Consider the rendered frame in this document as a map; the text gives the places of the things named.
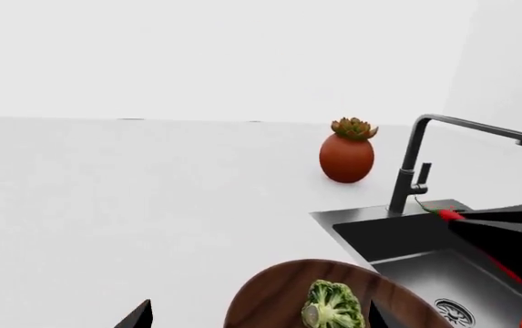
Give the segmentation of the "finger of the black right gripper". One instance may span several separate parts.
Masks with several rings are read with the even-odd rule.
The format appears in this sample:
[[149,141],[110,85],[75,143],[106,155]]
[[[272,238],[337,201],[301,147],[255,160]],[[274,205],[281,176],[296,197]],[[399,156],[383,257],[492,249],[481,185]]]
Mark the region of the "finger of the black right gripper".
[[453,220],[449,229],[522,281],[522,223]]
[[455,223],[457,233],[485,231],[522,233],[522,204],[488,210],[462,212],[466,220]]

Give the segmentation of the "black steel kitchen sink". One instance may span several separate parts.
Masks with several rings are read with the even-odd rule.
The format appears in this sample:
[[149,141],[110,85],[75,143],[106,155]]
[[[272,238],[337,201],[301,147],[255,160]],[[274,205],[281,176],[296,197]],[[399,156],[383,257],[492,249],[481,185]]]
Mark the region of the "black steel kitchen sink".
[[[455,200],[424,205],[460,215],[471,210]],[[522,283],[452,232],[451,221],[418,204],[409,204],[403,215],[368,207],[314,212],[312,217],[358,262],[404,286],[435,311],[435,300],[445,298],[475,316],[473,328],[519,328]]]

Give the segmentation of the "green red succulent plant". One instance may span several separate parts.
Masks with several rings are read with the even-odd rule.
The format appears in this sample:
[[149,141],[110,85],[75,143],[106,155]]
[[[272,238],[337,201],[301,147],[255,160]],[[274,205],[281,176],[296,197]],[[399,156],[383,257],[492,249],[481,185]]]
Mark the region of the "green red succulent plant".
[[374,128],[368,122],[346,117],[333,121],[331,130],[336,136],[351,141],[367,141],[378,133],[378,128]]

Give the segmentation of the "round wooden cutting board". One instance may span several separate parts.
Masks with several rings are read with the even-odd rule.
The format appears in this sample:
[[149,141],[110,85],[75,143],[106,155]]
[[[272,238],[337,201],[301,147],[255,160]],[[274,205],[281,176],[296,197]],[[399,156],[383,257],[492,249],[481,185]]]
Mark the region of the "round wooden cutting board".
[[317,280],[344,283],[358,298],[370,328],[370,302],[406,328],[451,328],[427,302],[376,272],[340,261],[305,259],[276,264],[250,278],[233,298],[223,328],[306,328],[301,310]]

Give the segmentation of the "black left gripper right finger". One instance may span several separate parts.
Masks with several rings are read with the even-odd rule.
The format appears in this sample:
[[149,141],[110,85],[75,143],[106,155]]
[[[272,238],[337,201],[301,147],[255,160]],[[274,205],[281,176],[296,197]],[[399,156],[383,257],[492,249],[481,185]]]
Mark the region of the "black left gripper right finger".
[[384,316],[378,311],[375,302],[370,302],[368,322],[370,324],[370,328],[392,328],[388,325],[388,322],[385,320]]

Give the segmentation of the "red chili pepper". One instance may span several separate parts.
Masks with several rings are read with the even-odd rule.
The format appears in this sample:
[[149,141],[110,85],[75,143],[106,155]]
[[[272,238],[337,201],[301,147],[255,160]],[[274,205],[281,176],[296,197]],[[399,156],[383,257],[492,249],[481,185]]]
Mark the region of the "red chili pepper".
[[[458,214],[457,212],[454,212],[452,210],[445,210],[445,209],[431,209],[426,207],[424,204],[422,204],[421,201],[418,200],[418,198],[415,198],[416,203],[421,207],[422,210],[425,212],[432,213],[434,215],[437,215],[439,218],[441,218],[445,222],[450,222],[453,220],[464,220],[465,218]],[[522,278],[520,278],[518,275],[516,275],[512,270],[509,270],[508,267],[506,267],[504,264],[502,264],[500,261],[495,259],[493,256],[486,254],[488,259],[493,262],[499,270],[504,272],[509,278],[512,278],[514,281],[518,283],[522,283]]]

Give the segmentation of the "round metal sink drain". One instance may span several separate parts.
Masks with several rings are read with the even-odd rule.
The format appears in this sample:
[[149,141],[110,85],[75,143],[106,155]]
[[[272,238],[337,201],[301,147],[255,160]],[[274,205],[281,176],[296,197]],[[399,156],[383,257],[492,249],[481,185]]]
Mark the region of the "round metal sink drain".
[[435,308],[450,324],[457,328],[473,328],[475,316],[463,305],[448,299],[435,300]]

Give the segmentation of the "green broccoli floret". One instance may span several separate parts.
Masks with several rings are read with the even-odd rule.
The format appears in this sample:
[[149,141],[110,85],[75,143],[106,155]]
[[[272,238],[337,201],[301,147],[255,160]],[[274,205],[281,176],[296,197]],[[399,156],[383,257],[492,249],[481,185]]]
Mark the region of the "green broccoli floret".
[[360,301],[344,283],[314,281],[301,317],[306,328],[365,328]]

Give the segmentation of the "round terracotta plant pot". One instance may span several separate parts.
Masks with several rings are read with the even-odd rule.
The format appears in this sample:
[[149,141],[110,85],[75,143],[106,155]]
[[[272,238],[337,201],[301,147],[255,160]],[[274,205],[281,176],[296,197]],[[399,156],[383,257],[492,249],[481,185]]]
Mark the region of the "round terracotta plant pot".
[[371,171],[374,148],[368,140],[355,141],[332,134],[322,143],[319,163],[329,179],[346,184],[355,183]]

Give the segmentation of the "black angular sink faucet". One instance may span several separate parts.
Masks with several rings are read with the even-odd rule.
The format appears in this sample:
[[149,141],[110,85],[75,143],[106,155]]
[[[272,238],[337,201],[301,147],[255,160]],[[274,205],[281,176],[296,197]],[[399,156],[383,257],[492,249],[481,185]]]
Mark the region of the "black angular sink faucet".
[[397,179],[394,184],[394,191],[388,206],[388,212],[392,215],[403,215],[406,200],[409,196],[422,195],[428,192],[426,180],[432,166],[431,163],[425,163],[421,168],[417,182],[415,184],[412,182],[415,174],[415,163],[422,146],[425,130],[431,120],[444,122],[462,128],[470,128],[472,130],[482,131],[495,136],[512,138],[516,141],[516,144],[522,147],[522,132],[439,114],[423,114],[413,124],[403,163],[398,171]]

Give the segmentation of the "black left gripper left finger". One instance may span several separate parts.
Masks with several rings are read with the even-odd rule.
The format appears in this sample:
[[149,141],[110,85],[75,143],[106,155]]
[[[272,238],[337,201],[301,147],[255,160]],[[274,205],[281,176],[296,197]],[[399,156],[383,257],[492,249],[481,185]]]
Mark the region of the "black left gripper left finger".
[[122,319],[114,328],[152,328],[153,313],[151,300],[145,300]]

